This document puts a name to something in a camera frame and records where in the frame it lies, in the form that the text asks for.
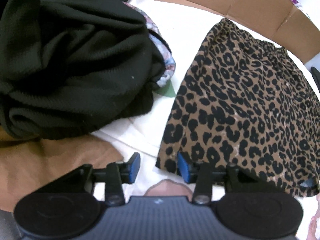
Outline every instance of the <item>black knit garment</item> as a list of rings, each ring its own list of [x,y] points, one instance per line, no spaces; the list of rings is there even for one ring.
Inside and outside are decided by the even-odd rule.
[[[165,70],[121,0],[9,0],[0,20],[0,123],[61,139],[149,112]]]

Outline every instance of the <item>black strap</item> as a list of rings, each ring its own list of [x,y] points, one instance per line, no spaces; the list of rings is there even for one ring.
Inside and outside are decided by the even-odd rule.
[[[312,74],[313,80],[315,81],[318,87],[318,90],[320,91],[320,72],[315,67],[312,67],[311,74]]]

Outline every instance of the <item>skin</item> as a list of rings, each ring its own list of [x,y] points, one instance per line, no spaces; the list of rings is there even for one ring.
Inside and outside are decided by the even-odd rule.
[[[164,179],[149,188],[145,196],[186,196],[191,201],[192,191],[184,184]]]
[[[308,236],[306,240],[318,240],[316,238],[317,219],[320,218],[320,194],[317,195],[318,210],[316,214],[311,218],[308,230]]]

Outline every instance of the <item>green fabric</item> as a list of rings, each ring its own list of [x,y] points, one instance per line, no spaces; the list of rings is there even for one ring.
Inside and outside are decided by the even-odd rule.
[[[163,88],[156,90],[155,93],[169,98],[176,97],[176,92],[174,91],[171,80],[169,80]]]

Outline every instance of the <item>round black pad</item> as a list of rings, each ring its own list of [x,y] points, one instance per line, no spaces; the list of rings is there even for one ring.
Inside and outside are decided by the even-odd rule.
[[[89,193],[32,193],[18,202],[14,218],[19,228],[37,239],[66,239],[90,228],[100,213]]]
[[[218,201],[217,214],[239,235],[277,239],[296,233],[303,209],[286,193],[227,193]]]

